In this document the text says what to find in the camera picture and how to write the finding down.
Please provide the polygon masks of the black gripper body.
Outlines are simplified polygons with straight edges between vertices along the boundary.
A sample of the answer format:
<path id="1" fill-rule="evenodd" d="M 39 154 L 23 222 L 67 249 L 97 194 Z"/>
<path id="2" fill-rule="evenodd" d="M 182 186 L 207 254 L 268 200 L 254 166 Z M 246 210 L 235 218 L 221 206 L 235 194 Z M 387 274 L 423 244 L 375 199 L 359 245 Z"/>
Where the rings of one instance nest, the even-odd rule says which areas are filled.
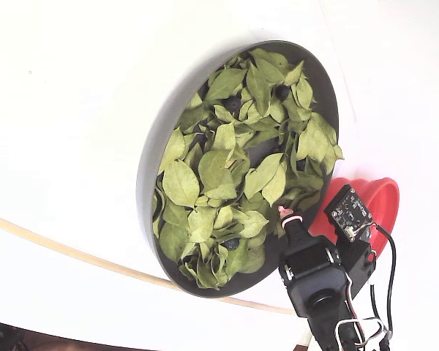
<path id="1" fill-rule="evenodd" d="M 335 245 L 323 236 L 295 242 L 280 256 L 279 273 L 300 317 L 337 315 L 348 285 Z"/>

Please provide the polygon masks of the pink-tipped gripper finger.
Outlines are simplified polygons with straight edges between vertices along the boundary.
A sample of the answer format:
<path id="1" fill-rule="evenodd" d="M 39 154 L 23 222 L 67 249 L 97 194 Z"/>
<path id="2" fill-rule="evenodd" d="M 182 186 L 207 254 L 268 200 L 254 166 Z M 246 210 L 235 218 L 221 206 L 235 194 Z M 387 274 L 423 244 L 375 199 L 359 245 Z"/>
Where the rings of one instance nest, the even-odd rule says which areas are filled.
<path id="1" fill-rule="evenodd" d="M 278 206 L 279 217 L 281 220 L 281 228 L 285 233 L 285 237 L 289 247 L 296 247 L 308 241 L 310 234 L 304 226 L 304 219 L 301 212 L 295 212 L 290 208 L 282 205 Z"/>

